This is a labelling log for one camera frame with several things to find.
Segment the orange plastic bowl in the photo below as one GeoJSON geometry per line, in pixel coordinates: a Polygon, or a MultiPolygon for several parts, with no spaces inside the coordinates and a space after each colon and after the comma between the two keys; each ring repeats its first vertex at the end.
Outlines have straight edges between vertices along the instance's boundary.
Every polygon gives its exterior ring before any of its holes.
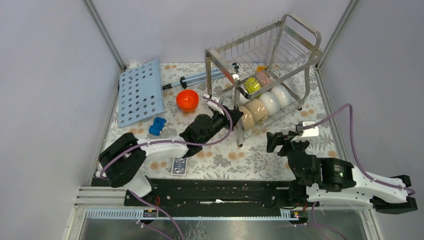
{"type": "Polygon", "coordinates": [[[176,104],[183,112],[193,112],[199,104],[199,95],[191,89],[184,89],[176,96],[176,104]]]}

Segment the stainless steel dish rack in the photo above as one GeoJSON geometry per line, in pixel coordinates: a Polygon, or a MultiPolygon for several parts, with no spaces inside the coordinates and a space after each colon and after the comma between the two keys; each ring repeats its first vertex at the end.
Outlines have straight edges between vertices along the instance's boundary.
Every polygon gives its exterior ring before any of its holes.
{"type": "Polygon", "coordinates": [[[295,111],[301,111],[310,91],[311,67],[323,53],[319,30],[289,12],[281,18],[240,35],[231,41],[205,50],[207,92],[212,93],[212,68],[220,70],[230,86],[220,95],[229,97],[235,107],[262,103],[264,116],[253,118],[253,126],[244,120],[236,124],[236,142],[244,142],[295,111]]]}

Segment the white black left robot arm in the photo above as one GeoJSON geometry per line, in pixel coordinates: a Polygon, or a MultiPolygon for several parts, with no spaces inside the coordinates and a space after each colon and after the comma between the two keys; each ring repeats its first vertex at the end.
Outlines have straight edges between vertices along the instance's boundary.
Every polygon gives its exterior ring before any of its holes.
{"type": "Polygon", "coordinates": [[[200,114],[188,127],[174,138],[154,140],[137,139],[127,132],[105,149],[99,156],[102,180],[107,180],[112,188],[123,187],[135,194],[144,206],[152,204],[155,192],[149,178],[139,172],[146,160],[183,159],[196,155],[203,147],[219,144],[223,139],[212,142],[212,138],[222,129],[231,132],[242,118],[240,110],[213,110],[213,115],[200,114]]]}

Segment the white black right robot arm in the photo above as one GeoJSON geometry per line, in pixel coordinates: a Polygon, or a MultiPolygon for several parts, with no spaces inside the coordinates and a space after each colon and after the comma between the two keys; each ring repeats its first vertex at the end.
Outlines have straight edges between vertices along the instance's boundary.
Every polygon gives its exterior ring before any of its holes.
{"type": "Polygon", "coordinates": [[[287,158],[295,176],[286,193],[291,205],[319,202],[361,206],[389,215],[418,210],[415,198],[407,190],[411,186],[409,176],[383,177],[339,158],[308,154],[310,140],[318,135],[313,129],[266,134],[266,151],[272,153],[280,146],[277,154],[287,158]]]}

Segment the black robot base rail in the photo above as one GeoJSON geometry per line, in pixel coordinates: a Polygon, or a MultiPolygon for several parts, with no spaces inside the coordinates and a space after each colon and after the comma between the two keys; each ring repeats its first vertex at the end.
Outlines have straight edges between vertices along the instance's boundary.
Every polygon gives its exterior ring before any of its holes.
{"type": "Polygon", "coordinates": [[[312,207],[293,181],[152,178],[143,200],[177,217],[279,217],[312,207]]]}

